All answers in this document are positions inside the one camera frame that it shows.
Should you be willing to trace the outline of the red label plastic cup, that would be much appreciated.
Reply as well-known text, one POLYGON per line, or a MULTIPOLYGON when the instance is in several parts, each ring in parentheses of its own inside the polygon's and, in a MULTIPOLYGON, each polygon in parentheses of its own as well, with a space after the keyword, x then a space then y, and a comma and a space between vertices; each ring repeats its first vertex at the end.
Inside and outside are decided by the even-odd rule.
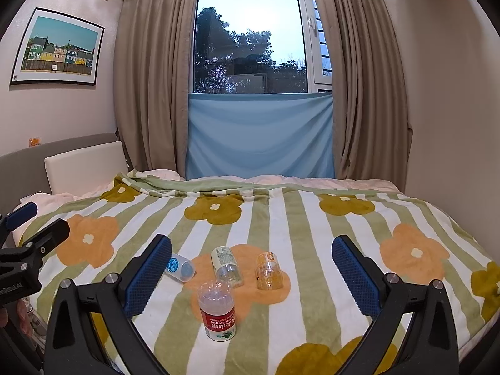
POLYGON ((225 342, 236 335, 235 300, 228 283, 219 280, 203 283, 197 292, 197 302, 210 339, 225 342))

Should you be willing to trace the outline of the green label plastic cup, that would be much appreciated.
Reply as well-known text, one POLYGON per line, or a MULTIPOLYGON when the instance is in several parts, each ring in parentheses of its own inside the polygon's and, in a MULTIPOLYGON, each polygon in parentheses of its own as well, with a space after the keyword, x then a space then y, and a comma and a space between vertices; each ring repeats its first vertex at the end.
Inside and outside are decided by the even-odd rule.
POLYGON ((217 280, 228 283, 231 288, 237 288, 244 284, 237 260, 229 247, 218 246, 214 248, 210 258, 217 280))

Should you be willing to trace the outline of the orange print clear cup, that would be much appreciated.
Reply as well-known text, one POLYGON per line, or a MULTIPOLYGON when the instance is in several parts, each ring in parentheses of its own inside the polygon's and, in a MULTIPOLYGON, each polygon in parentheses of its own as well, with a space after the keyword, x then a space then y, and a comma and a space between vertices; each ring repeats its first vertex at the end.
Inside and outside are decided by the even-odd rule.
POLYGON ((277 256, 273 252, 262 252, 256 258, 257 287, 261 290, 283 288, 283 275, 277 256))

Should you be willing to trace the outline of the grey bed headboard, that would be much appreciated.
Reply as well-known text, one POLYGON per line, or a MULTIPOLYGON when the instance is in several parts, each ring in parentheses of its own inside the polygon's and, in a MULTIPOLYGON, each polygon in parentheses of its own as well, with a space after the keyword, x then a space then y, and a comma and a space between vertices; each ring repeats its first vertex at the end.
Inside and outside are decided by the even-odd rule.
POLYGON ((103 133, 49 142, 2 155, 1 214, 10 213, 24 197, 51 192, 45 158, 114 141, 117 141, 115 133, 103 133))

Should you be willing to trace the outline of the white cushion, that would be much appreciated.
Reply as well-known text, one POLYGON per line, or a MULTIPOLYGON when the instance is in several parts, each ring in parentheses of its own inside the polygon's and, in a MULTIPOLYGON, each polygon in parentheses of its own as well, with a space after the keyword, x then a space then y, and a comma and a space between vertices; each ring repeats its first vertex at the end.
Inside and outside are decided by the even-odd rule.
POLYGON ((118 173, 128 172, 120 141, 46 157, 44 166, 54 195, 69 193, 81 196, 111 183, 118 173))

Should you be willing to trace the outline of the small orange object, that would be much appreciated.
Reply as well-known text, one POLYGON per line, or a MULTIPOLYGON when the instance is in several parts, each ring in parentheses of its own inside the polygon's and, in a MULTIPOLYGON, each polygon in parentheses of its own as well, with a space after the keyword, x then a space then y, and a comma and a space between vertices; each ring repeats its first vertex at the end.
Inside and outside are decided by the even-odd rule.
POLYGON ((40 137, 31 137, 29 139, 29 147, 36 147, 41 144, 41 138, 40 137))

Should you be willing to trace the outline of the framed houses picture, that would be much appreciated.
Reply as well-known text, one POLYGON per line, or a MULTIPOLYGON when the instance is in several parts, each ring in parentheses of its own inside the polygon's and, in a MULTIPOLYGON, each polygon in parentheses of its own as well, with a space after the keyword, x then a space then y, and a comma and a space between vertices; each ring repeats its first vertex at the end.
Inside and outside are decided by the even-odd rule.
POLYGON ((10 84, 94 86, 104 28, 48 8, 35 8, 19 44, 10 84))

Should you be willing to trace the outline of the floral striped fleece blanket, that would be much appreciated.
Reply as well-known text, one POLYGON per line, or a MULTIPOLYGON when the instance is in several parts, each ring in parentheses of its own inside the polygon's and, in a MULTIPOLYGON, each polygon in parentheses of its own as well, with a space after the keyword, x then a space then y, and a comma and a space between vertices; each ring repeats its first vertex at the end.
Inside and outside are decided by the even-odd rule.
POLYGON ((69 237, 46 256, 31 305, 51 314, 59 283, 97 283, 151 240, 173 260, 133 322, 172 374, 327 374, 341 367, 370 318, 331 257, 345 234, 383 272, 442 281, 458 353, 499 322, 499 266, 442 209, 384 180, 182 179, 169 170, 119 174, 95 190, 70 178, 62 195, 36 194, 37 216, 17 246, 61 218, 69 237))

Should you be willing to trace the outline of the right beige curtain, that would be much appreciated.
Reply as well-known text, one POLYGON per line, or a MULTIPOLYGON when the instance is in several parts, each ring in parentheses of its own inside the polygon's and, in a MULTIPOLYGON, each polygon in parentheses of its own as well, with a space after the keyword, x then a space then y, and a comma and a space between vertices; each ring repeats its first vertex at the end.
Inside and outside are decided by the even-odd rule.
POLYGON ((333 161, 339 179, 403 190, 413 131, 403 64, 384 0, 316 0, 331 56, 333 161))

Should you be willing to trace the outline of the beige curtain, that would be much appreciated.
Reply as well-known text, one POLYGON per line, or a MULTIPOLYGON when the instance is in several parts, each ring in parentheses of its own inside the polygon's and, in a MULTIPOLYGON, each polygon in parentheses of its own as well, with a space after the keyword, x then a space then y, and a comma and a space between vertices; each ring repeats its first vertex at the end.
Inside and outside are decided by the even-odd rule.
POLYGON ((403 190, 413 131, 403 64, 384 0, 316 0, 331 56, 333 161, 339 179, 403 190))
POLYGON ((186 173, 197 0, 124 0, 113 64, 119 137, 139 171, 186 173))

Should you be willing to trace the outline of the left beige curtain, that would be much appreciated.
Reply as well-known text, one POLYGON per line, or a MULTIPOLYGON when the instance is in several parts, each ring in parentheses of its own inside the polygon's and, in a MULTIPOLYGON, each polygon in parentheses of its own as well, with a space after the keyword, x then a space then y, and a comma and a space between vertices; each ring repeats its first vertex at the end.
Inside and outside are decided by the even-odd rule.
POLYGON ((186 173, 197 0, 124 0, 113 64, 119 137, 139 171, 186 173))

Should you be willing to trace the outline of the blue cloth under window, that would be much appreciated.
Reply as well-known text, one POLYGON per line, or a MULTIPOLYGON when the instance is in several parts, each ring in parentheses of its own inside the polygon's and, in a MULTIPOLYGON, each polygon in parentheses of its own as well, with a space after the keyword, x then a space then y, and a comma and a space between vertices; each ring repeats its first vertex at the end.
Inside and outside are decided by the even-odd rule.
POLYGON ((333 179, 333 109, 331 93, 192 93, 186 177, 333 179))

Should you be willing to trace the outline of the window with white frame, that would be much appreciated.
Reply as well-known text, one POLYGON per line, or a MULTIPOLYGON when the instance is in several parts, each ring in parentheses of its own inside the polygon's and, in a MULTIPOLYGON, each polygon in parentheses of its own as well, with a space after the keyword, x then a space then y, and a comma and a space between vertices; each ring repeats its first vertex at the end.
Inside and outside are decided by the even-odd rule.
POLYGON ((332 75, 316 0, 197 0, 193 92, 323 93, 332 75))

